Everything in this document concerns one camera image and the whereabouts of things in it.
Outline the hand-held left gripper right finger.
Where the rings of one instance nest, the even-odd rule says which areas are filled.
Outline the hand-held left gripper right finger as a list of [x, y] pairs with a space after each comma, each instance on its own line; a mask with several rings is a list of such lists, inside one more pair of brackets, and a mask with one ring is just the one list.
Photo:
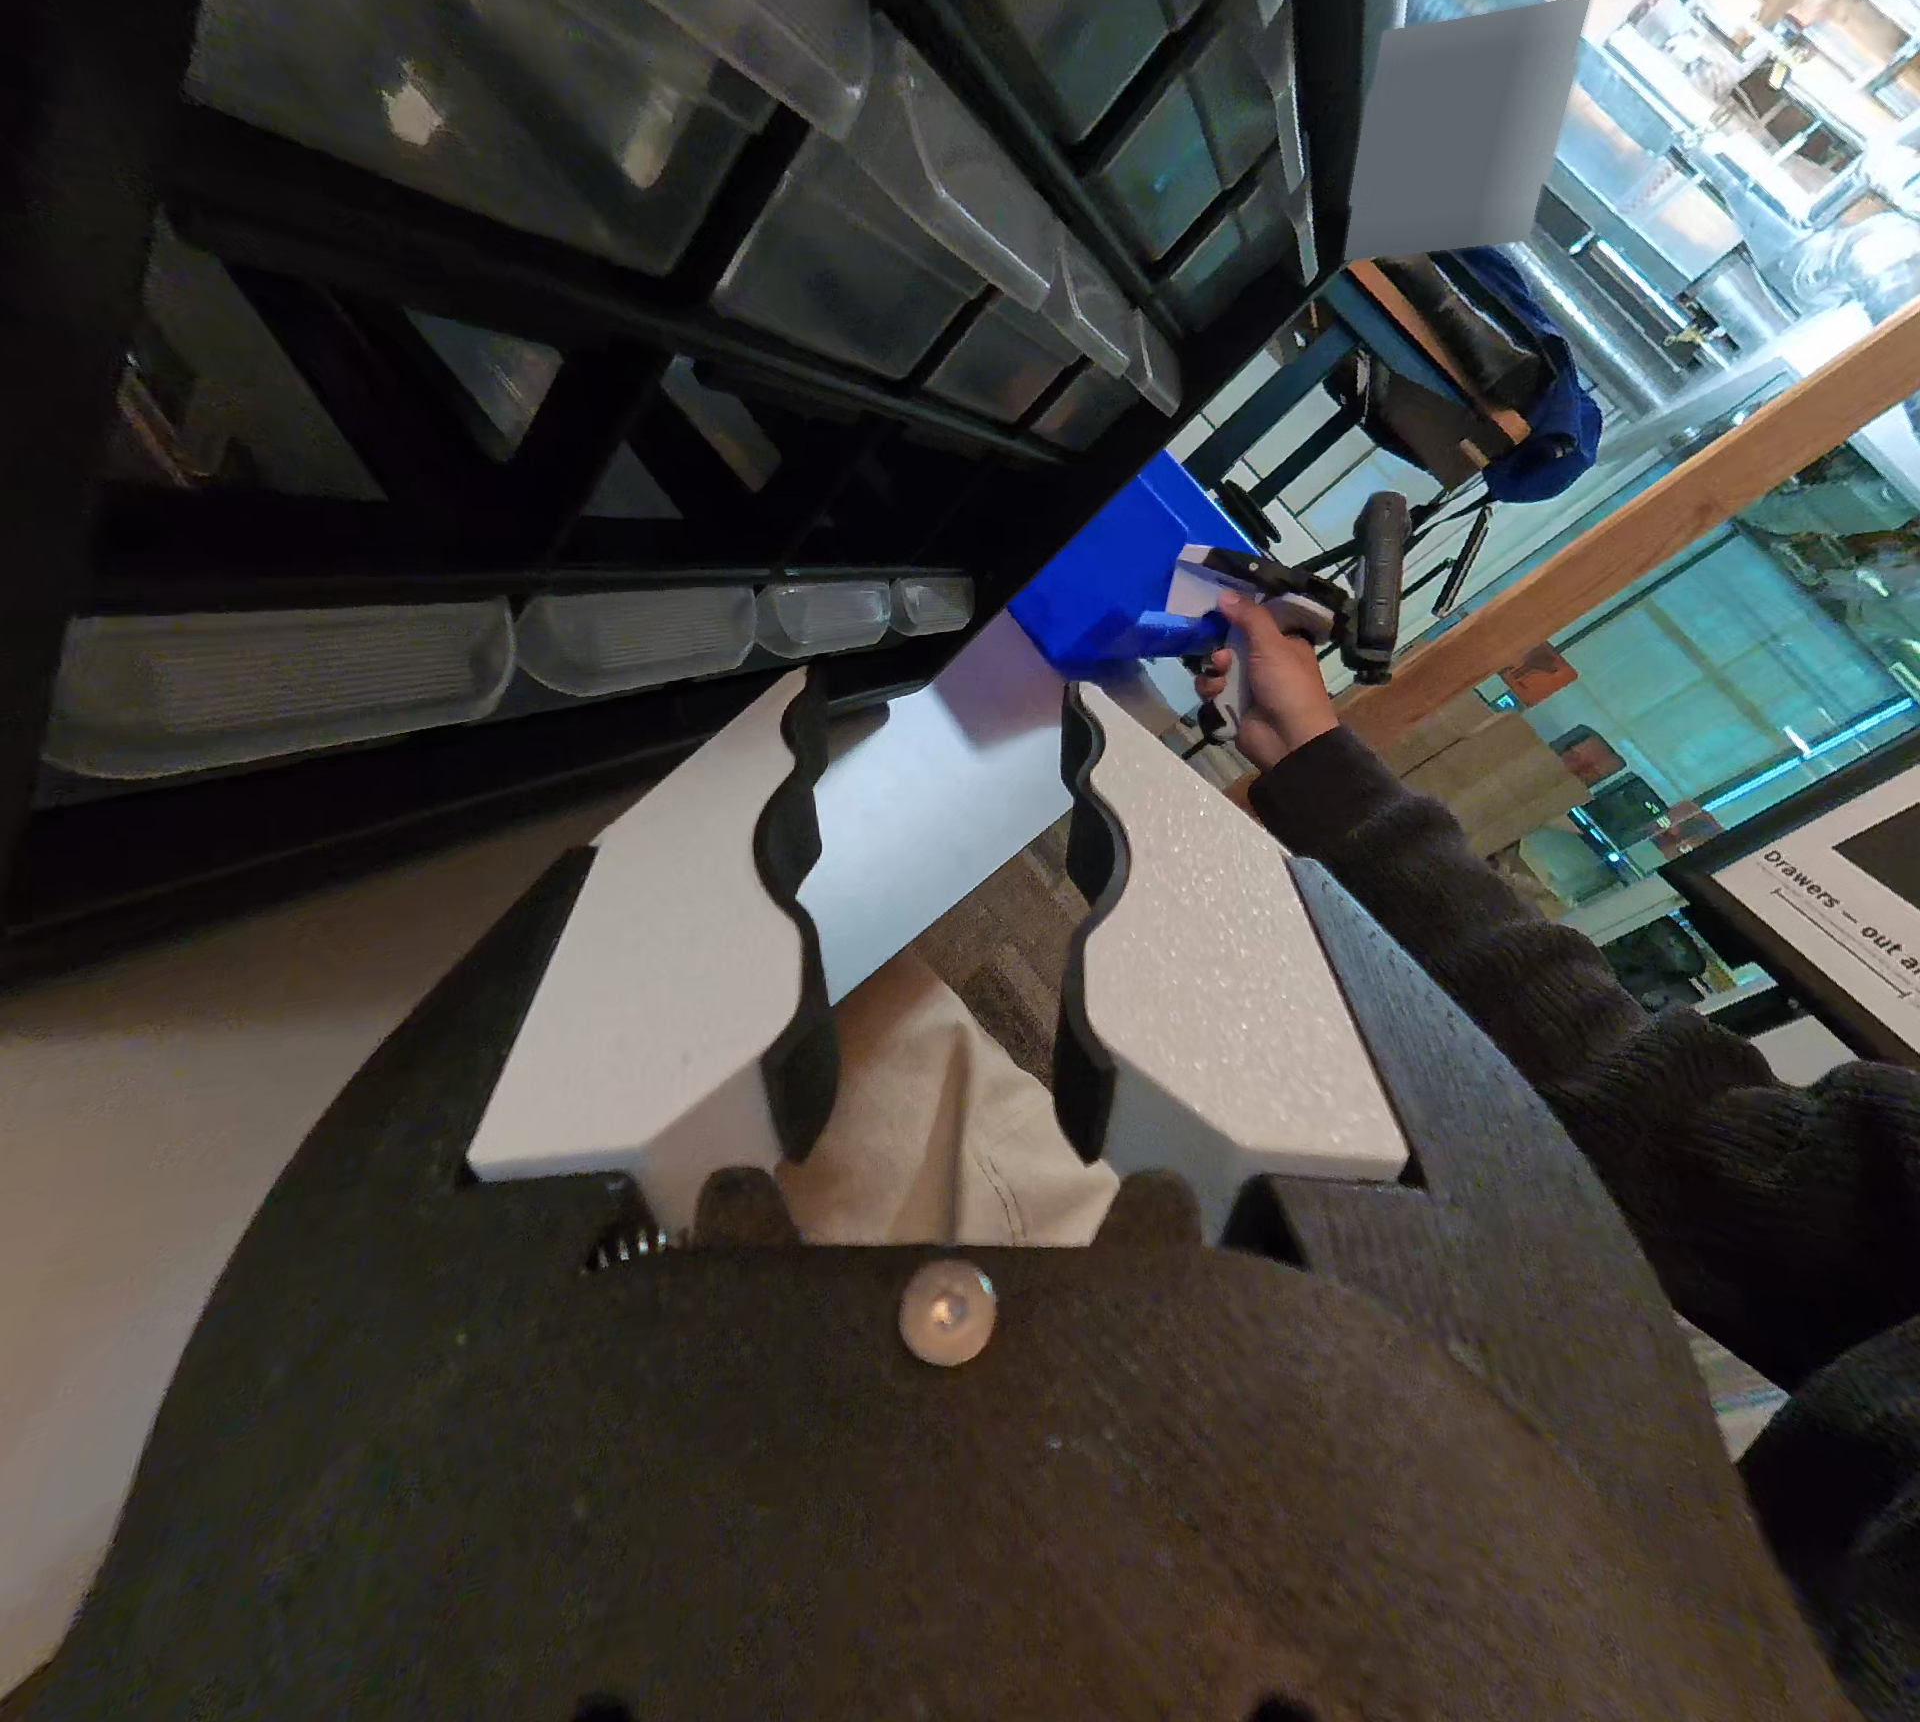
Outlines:
[[1087, 905], [1056, 1014], [1056, 1122], [1118, 1179], [1232, 1220], [1252, 1179], [1392, 1184], [1408, 1138], [1252, 817], [1097, 683], [1061, 703], [1066, 874]]

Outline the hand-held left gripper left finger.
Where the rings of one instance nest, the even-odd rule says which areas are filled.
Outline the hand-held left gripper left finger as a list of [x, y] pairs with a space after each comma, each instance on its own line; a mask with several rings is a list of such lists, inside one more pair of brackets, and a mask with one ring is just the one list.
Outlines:
[[766, 683], [595, 843], [466, 1164], [486, 1184], [621, 1174], [688, 1231], [719, 1169], [802, 1164], [844, 1050], [802, 879], [823, 858], [828, 708]]

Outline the blue plastic bin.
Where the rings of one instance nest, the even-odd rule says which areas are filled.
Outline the blue plastic bin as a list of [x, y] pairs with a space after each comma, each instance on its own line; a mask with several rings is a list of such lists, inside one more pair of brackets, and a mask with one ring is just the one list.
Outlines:
[[1170, 610], [1185, 543], [1258, 548], [1201, 481], [1159, 450], [1092, 522], [1009, 600], [1009, 615], [1066, 683], [1107, 683], [1144, 662], [1144, 610]]

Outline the black parts drawer cabinet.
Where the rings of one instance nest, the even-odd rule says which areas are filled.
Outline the black parts drawer cabinet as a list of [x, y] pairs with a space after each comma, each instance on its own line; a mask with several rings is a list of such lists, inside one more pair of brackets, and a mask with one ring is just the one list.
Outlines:
[[[1294, 134], [1315, 140], [1315, 274], [1294, 305], [1304, 310], [1340, 264], [1366, 78], [1382, 36], [1402, 21], [1402, 0], [1258, 0], [1263, 21], [1283, 5]], [[414, 750], [414, 765], [404, 755], [347, 755], [326, 771], [202, 781], [52, 817], [26, 812], [47, 657], [62, 646], [83, 579], [114, 341], [145, 248], [140, 207], [166, 145], [166, 78], [181, 57], [186, 0], [5, 0], [5, 983], [305, 895], [378, 869], [378, 853], [409, 858], [461, 843], [683, 760], [683, 750], [600, 750], [564, 771], [533, 755], [538, 729], [523, 724], [518, 734], [497, 729], [492, 750], [471, 750], [466, 760], [481, 776], [466, 781], [455, 781], [455, 750]], [[1071, 517], [1071, 533], [1159, 445], [1144, 440], [1123, 476]], [[947, 646], [937, 672], [1009, 600], [983, 600], [973, 636]], [[895, 693], [854, 693], [828, 677], [823, 688], [833, 714], [859, 714], [937, 683], [937, 672], [900, 677]]]

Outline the person's right forearm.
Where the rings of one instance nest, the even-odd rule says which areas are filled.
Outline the person's right forearm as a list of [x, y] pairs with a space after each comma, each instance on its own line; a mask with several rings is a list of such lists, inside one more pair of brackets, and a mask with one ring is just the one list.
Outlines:
[[1785, 1086], [1713, 1014], [1646, 1014], [1356, 734], [1252, 781], [1273, 838], [1490, 1034], [1620, 1205], [1672, 1308], [1780, 1391], [1920, 1370], [1920, 1081], [1848, 1060]]

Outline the person's right hand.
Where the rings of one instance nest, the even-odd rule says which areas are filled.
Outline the person's right hand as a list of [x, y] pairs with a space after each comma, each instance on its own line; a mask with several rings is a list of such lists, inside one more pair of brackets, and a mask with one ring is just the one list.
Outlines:
[[1258, 600], [1227, 590], [1216, 600], [1227, 646], [1195, 667], [1195, 698], [1216, 703], [1242, 683], [1237, 755], [1252, 771], [1273, 771], [1320, 734], [1340, 729], [1320, 657], [1304, 636], [1289, 636]]

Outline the black tripod stand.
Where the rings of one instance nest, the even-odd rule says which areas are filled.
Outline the black tripod stand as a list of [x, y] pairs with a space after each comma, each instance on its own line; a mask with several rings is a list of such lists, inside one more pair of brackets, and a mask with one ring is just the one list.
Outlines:
[[1413, 605], [1428, 605], [1434, 615], [1449, 615], [1459, 600], [1465, 600], [1465, 584], [1475, 574], [1475, 558], [1485, 553], [1485, 538], [1490, 538], [1490, 522], [1496, 522], [1496, 496], [1475, 496], [1475, 507], [1465, 507], [1454, 527], [1454, 543], [1444, 543], [1444, 553], [1408, 579], [1402, 600]]

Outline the blue cloth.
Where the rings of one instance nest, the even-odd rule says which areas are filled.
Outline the blue cloth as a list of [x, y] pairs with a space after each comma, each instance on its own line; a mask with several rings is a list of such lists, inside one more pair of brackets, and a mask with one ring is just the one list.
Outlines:
[[1511, 403], [1527, 419], [1527, 440], [1490, 460], [1480, 481], [1506, 507], [1553, 502], [1599, 460], [1599, 403], [1558, 315], [1537, 300], [1506, 248], [1454, 248], [1454, 264], [1475, 274], [1475, 284], [1490, 290], [1547, 357], [1547, 383]]

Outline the black bag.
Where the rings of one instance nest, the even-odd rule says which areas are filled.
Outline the black bag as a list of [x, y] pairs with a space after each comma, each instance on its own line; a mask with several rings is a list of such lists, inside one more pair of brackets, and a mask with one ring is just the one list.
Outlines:
[[1553, 388], [1537, 331], [1465, 264], [1465, 253], [1392, 253], [1371, 264], [1423, 315], [1480, 403], [1522, 414]]

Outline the wooden beam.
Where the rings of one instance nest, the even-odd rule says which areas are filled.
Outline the wooden beam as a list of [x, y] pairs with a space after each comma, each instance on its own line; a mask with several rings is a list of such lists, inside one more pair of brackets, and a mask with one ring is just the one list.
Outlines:
[[1335, 698], [1371, 750], [1449, 708], [1475, 683], [1522, 662], [1625, 584], [1739, 517], [1749, 502], [1848, 445], [1920, 388], [1920, 305], [1899, 305], [1858, 346], [1770, 398], [1749, 424], [1718, 434], [1620, 512], [1589, 522], [1547, 564], [1475, 605], [1459, 626], [1408, 652], [1382, 688]]

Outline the person's beige pants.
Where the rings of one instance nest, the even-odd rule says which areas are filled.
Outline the person's beige pants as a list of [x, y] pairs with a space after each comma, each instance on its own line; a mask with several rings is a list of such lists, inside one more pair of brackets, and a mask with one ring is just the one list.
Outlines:
[[838, 1008], [838, 1096], [776, 1184], [807, 1246], [1092, 1246], [1118, 1200], [1082, 1164], [1051, 1091], [916, 957]]

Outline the black framed marker sign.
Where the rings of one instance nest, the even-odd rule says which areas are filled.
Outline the black framed marker sign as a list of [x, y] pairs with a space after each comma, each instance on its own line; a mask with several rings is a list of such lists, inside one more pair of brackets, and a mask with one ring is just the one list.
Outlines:
[[1920, 739], [1904, 734], [1661, 874], [1858, 1060], [1920, 1060]]

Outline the rows of clear cabinet drawers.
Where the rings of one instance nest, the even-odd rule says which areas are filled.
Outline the rows of clear cabinet drawers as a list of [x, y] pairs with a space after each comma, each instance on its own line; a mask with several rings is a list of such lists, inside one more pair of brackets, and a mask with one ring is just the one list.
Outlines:
[[895, 693], [1315, 274], [1289, 5], [186, 0], [26, 812]]

